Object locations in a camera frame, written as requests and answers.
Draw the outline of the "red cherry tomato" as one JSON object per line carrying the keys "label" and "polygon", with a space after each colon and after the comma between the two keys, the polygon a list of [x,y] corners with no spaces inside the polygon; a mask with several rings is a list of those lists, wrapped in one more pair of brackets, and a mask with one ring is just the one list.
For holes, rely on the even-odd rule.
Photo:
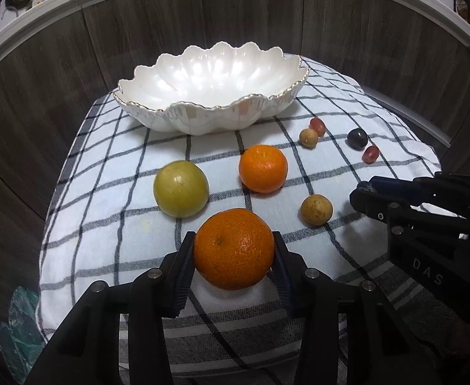
{"label": "red cherry tomato", "polygon": [[318,134],[318,137],[323,137],[326,133],[326,126],[324,122],[318,117],[313,117],[310,120],[309,128],[314,130]]}
{"label": "red cherry tomato", "polygon": [[370,145],[362,155],[362,161],[366,164],[375,163],[380,155],[379,148],[376,145]]}

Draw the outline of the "large tan longan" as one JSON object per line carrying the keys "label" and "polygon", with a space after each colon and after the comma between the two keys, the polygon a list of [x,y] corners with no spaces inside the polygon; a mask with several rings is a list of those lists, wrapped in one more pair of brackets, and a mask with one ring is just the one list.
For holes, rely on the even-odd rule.
{"label": "large tan longan", "polygon": [[322,226],[333,216],[333,205],[325,197],[312,194],[306,197],[300,207],[302,220],[312,226]]}

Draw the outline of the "large orange mandarin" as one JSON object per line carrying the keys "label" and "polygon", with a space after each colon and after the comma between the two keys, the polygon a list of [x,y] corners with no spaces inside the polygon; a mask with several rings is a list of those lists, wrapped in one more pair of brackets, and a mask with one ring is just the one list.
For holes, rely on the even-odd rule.
{"label": "large orange mandarin", "polygon": [[216,213],[198,229],[193,246],[196,270],[211,285],[240,290],[259,283],[273,264],[274,236],[252,211]]}

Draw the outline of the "green round fruit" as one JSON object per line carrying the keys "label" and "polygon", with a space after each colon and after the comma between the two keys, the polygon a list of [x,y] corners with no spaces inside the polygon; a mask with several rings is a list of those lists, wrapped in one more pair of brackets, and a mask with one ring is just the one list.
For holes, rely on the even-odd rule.
{"label": "green round fruit", "polygon": [[186,160],[166,164],[153,183],[158,207],[170,217],[188,218],[200,212],[209,199],[209,184],[204,172]]}

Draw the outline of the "checkered white kitchen cloth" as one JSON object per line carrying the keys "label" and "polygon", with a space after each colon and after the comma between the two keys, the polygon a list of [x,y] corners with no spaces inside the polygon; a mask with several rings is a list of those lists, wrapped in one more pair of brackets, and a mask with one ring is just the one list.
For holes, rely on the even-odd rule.
{"label": "checkered white kitchen cloth", "polygon": [[403,180],[440,170],[433,148],[351,77],[305,60],[294,103],[245,130],[163,134],[112,95],[95,101],[71,145],[49,204],[39,258],[37,327],[49,340],[92,282],[134,281],[199,235],[199,270],[185,308],[164,320],[180,377],[258,369],[297,356],[303,323],[287,315],[269,273],[245,288],[205,279],[224,246],[271,234],[337,282],[378,283],[394,308],[424,289],[388,261],[387,229],[349,196],[379,175]]}

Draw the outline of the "teal plastic bag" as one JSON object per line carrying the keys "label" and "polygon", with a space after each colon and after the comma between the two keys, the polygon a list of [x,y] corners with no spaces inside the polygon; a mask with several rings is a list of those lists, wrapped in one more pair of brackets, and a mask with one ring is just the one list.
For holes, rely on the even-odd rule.
{"label": "teal plastic bag", "polygon": [[0,349],[18,384],[23,384],[44,347],[37,327],[38,295],[21,286],[10,299],[8,321],[0,323]]}

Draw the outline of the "small tan longan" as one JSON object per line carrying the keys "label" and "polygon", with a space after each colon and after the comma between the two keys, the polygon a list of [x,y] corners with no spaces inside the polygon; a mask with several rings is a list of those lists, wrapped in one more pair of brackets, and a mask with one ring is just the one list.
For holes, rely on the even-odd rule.
{"label": "small tan longan", "polygon": [[300,144],[307,149],[314,149],[318,143],[318,133],[310,128],[303,129],[299,136]]}

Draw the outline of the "white scalloped ceramic bowl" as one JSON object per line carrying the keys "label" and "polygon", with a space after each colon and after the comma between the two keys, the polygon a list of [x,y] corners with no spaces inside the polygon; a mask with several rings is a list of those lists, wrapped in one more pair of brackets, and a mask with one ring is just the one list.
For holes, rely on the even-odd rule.
{"label": "white scalloped ceramic bowl", "polygon": [[203,136],[243,130],[279,115],[297,98],[310,70],[300,56],[248,42],[196,45],[180,55],[162,54],[121,79],[113,98],[150,130]]}

